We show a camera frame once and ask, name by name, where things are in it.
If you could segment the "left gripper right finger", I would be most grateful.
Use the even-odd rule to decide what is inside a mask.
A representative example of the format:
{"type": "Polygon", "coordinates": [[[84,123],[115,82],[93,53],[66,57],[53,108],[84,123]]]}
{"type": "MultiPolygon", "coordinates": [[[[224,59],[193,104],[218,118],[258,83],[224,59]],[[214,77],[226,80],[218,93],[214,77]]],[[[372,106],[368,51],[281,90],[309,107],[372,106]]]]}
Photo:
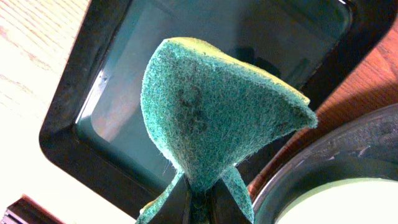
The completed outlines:
{"type": "Polygon", "coordinates": [[[251,224],[222,179],[212,187],[210,201],[211,224],[251,224]]]}

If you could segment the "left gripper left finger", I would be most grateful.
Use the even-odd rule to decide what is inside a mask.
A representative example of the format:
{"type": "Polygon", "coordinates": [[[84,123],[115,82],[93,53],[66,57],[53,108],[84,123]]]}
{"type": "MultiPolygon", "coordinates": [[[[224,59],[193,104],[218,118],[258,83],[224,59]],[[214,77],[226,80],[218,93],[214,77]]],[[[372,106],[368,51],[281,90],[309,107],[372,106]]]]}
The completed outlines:
{"type": "Polygon", "coordinates": [[[192,191],[184,174],[149,224],[190,224],[191,204],[192,191]]]}

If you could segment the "green scouring sponge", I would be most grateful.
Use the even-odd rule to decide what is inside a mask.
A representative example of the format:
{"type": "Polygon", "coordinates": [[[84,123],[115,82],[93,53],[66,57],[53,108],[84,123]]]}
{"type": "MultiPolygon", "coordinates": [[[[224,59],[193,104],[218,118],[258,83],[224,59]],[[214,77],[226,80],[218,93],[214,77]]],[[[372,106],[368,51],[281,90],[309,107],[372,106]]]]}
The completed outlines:
{"type": "Polygon", "coordinates": [[[163,40],[143,76],[141,110],[150,139],[177,173],[138,222],[150,222],[182,179],[194,194],[195,223],[210,221],[209,191],[219,180],[253,222],[251,198],[236,166],[272,141],[316,127],[309,102],[279,78],[208,42],[163,40]]]}

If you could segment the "pale green plate front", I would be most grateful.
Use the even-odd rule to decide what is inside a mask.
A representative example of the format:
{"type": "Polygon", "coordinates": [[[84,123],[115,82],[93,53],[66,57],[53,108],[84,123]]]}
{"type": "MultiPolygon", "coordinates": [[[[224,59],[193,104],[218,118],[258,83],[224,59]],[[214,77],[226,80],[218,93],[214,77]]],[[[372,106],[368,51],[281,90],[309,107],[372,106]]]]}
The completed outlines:
{"type": "Polygon", "coordinates": [[[397,224],[397,181],[357,178],[321,185],[290,203],[275,222],[397,224]]]}

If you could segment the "rectangular black tray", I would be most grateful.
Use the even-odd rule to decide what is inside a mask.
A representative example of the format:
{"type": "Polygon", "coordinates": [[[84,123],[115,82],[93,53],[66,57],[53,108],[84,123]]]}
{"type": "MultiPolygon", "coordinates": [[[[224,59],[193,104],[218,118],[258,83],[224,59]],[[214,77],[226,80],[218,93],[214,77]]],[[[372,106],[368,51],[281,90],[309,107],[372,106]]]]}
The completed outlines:
{"type": "Polygon", "coordinates": [[[319,110],[396,17],[396,1],[92,1],[40,130],[41,150],[137,218],[175,175],[139,106],[144,69],[162,40],[205,40],[319,110]]]}

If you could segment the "round black tray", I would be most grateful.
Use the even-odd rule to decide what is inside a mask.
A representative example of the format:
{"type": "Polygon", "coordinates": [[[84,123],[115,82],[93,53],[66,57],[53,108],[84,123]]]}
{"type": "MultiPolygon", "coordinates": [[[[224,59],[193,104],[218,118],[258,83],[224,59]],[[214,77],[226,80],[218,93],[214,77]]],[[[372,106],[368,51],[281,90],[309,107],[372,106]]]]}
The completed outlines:
{"type": "Polygon", "coordinates": [[[335,129],[290,159],[256,197],[255,222],[275,223],[296,198],[323,184],[364,177],[397,180],[397,105],[335,129]]]}

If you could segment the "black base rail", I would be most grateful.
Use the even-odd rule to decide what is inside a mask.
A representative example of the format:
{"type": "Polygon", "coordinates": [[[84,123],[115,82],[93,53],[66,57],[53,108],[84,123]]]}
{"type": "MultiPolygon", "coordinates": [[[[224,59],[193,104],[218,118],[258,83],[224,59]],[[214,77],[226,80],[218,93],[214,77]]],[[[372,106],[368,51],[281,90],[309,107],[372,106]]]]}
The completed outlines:
{"type": "Polygon", "coordinates": [[[28,196],[10,204],[1,217],[1,224],[65,224],[28,196]]]}

